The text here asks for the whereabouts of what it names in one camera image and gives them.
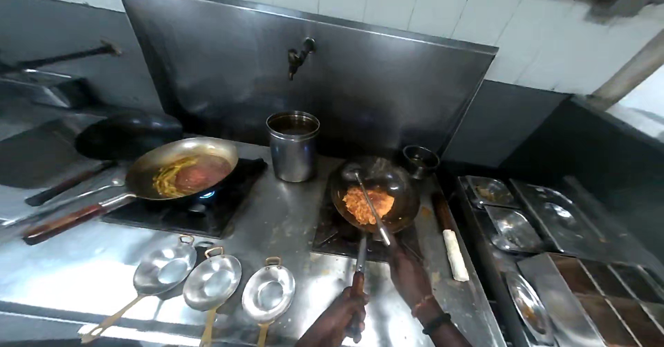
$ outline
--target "black wok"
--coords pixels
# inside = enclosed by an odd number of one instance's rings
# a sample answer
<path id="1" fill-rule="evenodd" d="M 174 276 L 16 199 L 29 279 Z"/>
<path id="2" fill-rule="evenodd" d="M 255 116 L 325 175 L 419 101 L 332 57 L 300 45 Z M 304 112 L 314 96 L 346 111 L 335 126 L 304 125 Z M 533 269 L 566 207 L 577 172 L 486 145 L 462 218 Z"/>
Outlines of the black wok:
<path id="1" fill-rule="evenodd" d="M 392 209 L 382 218 L 390 232 L 399 232 L 412 224 L 419 212 L 419 193 L 411 183 L 406 170 L 391 161 L 377 156 L 353 158 L 340 165 L 330 175 L 330 197 L 336 210 L 351 224 L 362 231 L 376 233 L 377 226 L 360 224 L 346 208 L 343 197 L 351 186 L 358 186 L 355 180 L 343 177 L 341 171 L 349 163 L 357 163 L 362 169 L 362 179 L 367 190 L 379 188 L 394 197 Z"/>
<path id="2" fill-rule="evenodd" d="M 98 121 L 76 136 L 74 147 L 82 156 L 103 162 L 26 198 L 25 203 L 34 207 L 41 206 L 88 178 L 117 165 L 119 160 L 135 160 L 154 148 L 179 139 L 182 139 L 182 124 L 176 118 L 164 114 L 130 112 Z"/>

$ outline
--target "brass handle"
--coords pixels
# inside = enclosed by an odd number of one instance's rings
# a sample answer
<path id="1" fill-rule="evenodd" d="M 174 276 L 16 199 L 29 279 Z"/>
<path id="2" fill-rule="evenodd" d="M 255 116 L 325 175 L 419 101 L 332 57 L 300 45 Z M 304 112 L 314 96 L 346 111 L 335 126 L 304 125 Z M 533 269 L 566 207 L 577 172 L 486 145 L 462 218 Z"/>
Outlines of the brass handle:
<path id="1" fill-rule="evenodd" d="M 212 256 L 212 255 L 210 255 L 210 253 L 214 250 L 219 250 L 220 251 L 219 255 L 224 255 L 224 248 L 223 247 L 214 246 L 214 247 L 210 247 L 209 249 L 205 250 L 205 257 L 209 259 Z"/>
<path id="2" fill-rule="evenodd" d="M 199 344 L 199 347 L 212 347 L 212 325 L 214 324 L 214 319 L 216 318 L 216 309 L 218 308 L 219 307 L 215 307 L 207 312 L 205 330 L 201 336 L 201 343 Z"/>
<path id="3" fill-rule="evenodd" d="M 122 315 L 124 315 L 125 312 L 127 312 L 127 311 L 128 311 L 130 308 L 132 308 L 136 303 L 138 303 L 139 300 L 145 298 L 146 296 L 147 296 L 147 295 L 144 295 L 144 294 L 138 294 L 138 296 L 137 296 L 134 300 L 132 300 L 131 302 L 129 302 L 129 304 L 127 304 L 123 309 L 120 309 L 120 310 L 117 311 L 117 313 L 115 313 L 114 315 L 111 315 L 111 316 L 107 317 L 106 319 L 104 319 L 104 321 L 102 321 L 101 324 L 95 326 L 91 331 L 87 332 L 87 334 L 81 336 L 81 343 L 82 343 L 82 344 L 90 343 L 90 342 L 92 342 L 93 340 L 99 338 L 99 337 L 102 335 L 102 333 L 103 333 L 106 329 L 108 329 L 109 327 L 111 327 L 113 324 L 115 324 L 116 321 L 117 321 L 120 317 L 122 317 Z"/>
<path id="4" fill-rule="evenodd" d="M 181 243 L 184 243 L 186 245 L 190 245 L 194 243 L 194 236 L 189 235 L 189 234 L 180 234 L 180 237 L 178 238 Z"/>
<path id="5" fill-rule="evenodd" d="M 282 264 L 282 258 L 278 256 L 271 256 L 267 259 L 265 259 L 265 266 L 268 265 L 281 265 Z"/>
<path id="6" fill-rule="evenodd" d="M 265 347 L 265 339 L 268 338 L 268 328 L 270 327 L 271 322 L 268 324 L 258 324 L 260 326 L 260 334 L 258 334 L 258 343 L 256 347 Z"/>

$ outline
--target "cooked food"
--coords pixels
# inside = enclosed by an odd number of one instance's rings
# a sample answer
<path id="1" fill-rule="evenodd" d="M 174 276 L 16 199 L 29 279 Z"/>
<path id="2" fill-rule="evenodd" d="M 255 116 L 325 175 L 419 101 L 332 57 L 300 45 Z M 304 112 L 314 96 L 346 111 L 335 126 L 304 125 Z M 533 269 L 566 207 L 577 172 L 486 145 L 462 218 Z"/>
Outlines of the cooked food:
<path id="1" fill-rule="evenodd" d="M 378 216 L 381 218 L 392 209 L 394 204 L 394 197 L 389 196 L 386 191 L 383 190 L 367 190 L 369 194 L 369 199 L 374 205 Z M 346 202 L 346 208 L 348 212 L 355 216 L 357 222 L 360 224 L 376 224 L 376 218 L 371 214 L 371 208 L 367 204 L 362 189 L 359 186 L 351 186 L 346 191 L 346 195 L 343 197 L 343 201 Z"/>
<path id="2" fill-rule="evenodd" d="M 496 201 L 496 196 L 491 192 L 491 190 L 482 188 L 480 186 L 476 186 L 475 190 L 477 190 L 477 193 L 487 201 Z"/>
<path id="3" fill-rule="evenodd" d="M 185 156 L 159 169 L 153 186 L 159 195 L 184 197 L 215 185 L 230 173 L 228 160 L 211 154 Z"/>

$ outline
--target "water faucet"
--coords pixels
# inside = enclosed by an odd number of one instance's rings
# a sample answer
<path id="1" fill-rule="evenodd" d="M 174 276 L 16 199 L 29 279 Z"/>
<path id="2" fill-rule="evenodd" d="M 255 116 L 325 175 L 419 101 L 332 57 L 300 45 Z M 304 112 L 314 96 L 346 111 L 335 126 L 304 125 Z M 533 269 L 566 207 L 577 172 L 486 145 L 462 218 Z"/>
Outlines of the water faucet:
<path id="1" fill-rule="evenodd" d="M 297 50 L 288 49 L 288 80 L 293 80 L 293 75 L 297 72 L 297 68 L 304 63 L 307 55 L 316 51 L 316 43 L 311 37 L 304 39 L 302 43 L 303 50 L 297 54 Z"/>

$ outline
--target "gas stove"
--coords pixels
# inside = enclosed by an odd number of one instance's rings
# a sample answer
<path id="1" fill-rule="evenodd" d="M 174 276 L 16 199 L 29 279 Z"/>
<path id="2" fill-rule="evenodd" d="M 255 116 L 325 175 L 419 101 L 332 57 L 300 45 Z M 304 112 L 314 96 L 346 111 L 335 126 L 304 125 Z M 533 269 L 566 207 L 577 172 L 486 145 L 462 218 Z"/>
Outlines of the gas stove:
<path id="1" fill-rule="evenodd" d="M 415 225 L 404 228 L 394 234 L 399 243 L 415 257 L 422 260 Z M 348 223 L 336 210 L 330 198 L 330 185 L 325 188 L 325 195 L 319 213 L 319 222 L 313 238 L 311 250 L 316 253 L 357 257 L 362 233 Z M 380 236 L 369 237 L 367 242 L 367 260 L 387 262 L 390 253 L 380 241 Z"/>
<path id="2" fill-rule="evenodd" d="M 102 219 L 114 224 L 223 238 L 232 232 L 228 223 L 230 218 L 266 168 L 267 164 L 261 158 L 241 158 L 218 188 L 196 200 L 139 199 L 113 210 Z"/>

